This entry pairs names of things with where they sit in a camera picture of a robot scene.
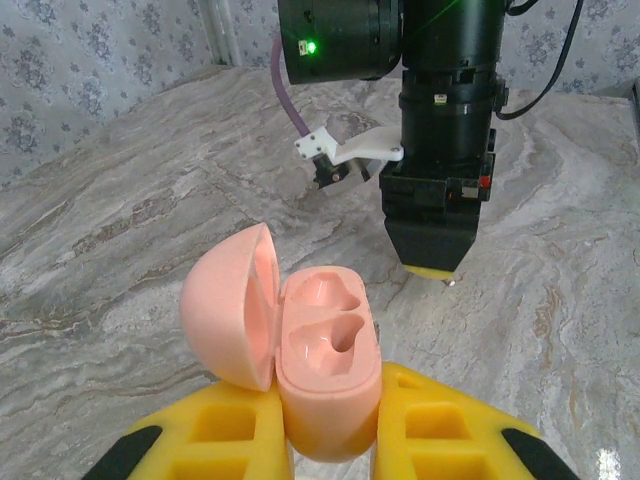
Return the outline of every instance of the gray marble countertop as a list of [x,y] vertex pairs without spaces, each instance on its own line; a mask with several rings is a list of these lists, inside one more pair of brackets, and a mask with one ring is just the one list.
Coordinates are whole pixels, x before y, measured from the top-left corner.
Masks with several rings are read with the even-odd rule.
[[[400,83],[293,88],[339,141],[398,124]],[[531,99],[512,92],[509,110]],[[177,317],[187,272],[260,221],[283,278],[364,279],[385,359],[540,429],[583,480],[640,471],[640,166],[625,100],[550,95],[497,123],[454,287],[410,276],[370,182],[312,188],[266,71],[220,69],[0,192],[0,478],[79,479],[137,419],[207,385]],[[368,478],[368,458],[299,478]]]

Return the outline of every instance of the floral wallpaper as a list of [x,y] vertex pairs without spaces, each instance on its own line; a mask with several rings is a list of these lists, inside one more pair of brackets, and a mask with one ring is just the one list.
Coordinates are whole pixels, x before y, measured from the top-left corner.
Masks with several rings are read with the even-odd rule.
[[[277,0],[227,1],[245,65],[263,66],[278,28]],[[551,77],[575,0],[541,0],[521,17],[508,17],[500,73],[515,88],[542,90]],[[594,93],[640,76],[640,1],[586,0],[556,90]]]
[[0,0],[0,183],[213,63],[196,0]]

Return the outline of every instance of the white bracket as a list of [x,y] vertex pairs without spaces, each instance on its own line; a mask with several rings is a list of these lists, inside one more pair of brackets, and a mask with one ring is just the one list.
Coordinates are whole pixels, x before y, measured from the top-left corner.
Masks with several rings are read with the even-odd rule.
[[321,127],[297,140],[295,146],[302,158],[324,153],[334,166],[355,158],[399,162],[404,157],[401,138],[399,127],[375,127],[340,145]]

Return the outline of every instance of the yellow foam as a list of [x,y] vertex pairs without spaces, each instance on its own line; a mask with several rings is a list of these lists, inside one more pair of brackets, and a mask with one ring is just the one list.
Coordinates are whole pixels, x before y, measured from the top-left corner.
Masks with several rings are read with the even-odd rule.
[[529,425],[408,368],[385,363],[373,480],[515,480],[531,474],[502,437]]
[[128,480],[293,480],[277,386],[265,393],[225,382],[131,427],[163,431]]
[[444,270],[436,270],[435,268],[412,267],[410,265],[405,265],[404,268],[409,273],[429,278],[431,280],[449,280],[453,277],[453,272],[445,272]]

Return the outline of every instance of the open case lid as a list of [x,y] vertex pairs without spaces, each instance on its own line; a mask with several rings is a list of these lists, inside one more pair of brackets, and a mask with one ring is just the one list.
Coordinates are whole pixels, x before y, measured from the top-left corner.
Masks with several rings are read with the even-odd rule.
[[239,387],[267,391],[273,376],[280,272],[266,224],[209,250],[187,276],[180,317],[202,364]]

